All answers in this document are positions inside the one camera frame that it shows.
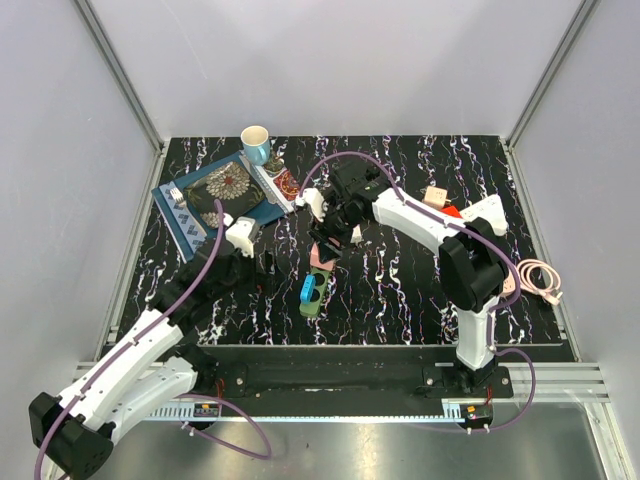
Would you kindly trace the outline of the pink cube socket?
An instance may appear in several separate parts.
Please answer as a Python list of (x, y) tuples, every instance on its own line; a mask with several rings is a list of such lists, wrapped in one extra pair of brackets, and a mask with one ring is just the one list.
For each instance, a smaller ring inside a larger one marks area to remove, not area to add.
[(311, 253), (310, 253), (310, 265), (313, 268), (331, 272), (335, 268), (335, 264), (336, 264), (335, 260), (323, 262), (320, 259), (318, 245), (316, 243), (313, 243), (311, 248)]

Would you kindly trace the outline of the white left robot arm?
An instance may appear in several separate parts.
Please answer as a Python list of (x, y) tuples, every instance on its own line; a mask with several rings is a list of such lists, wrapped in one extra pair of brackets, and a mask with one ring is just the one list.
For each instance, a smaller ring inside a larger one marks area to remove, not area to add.
[(241, 397), (246, 365), (220, 361), (183, 340), (215, 301), (265, 282), (252, 241), (235, 235), (207, 241), (88, 372), (60, 393), (32, 400), (34, 477), (41, 478), (43, 462), (51, 460), (66, 478), (90, 478), (126, 433), (175, 398), (204, 396), (222, 404)]

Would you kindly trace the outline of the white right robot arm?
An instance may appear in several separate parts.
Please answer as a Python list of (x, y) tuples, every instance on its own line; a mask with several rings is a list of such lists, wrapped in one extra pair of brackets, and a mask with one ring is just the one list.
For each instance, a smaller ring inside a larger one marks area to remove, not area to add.
[(438, 260), (442, 291), (455, 308), (458, 343), (454, 384), (476, 396), (496, 369), (493, 340), (495, 312), (513, 263), (498, 245), (499, 232), (489, 220), (455, 218), (403, 192), (377, 160), (357, 152), (329, 177), (321, 192), (303, 185), (295, 198), (310, 209), (310, 234), (322, 261), (337, 260), (353, 230), (369, 221), (393, 228), (426, 247)]

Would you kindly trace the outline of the blue plug adapter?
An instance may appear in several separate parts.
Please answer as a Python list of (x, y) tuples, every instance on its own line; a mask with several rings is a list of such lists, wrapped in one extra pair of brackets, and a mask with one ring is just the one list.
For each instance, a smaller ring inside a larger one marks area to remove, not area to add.
[(302, 305), (307, 305), (313, 302), (314, 294), (316, 293), (316, 278), (314, 274), (308, 274), (305, 277), (304, 283), (300, 291), (300, 302)]

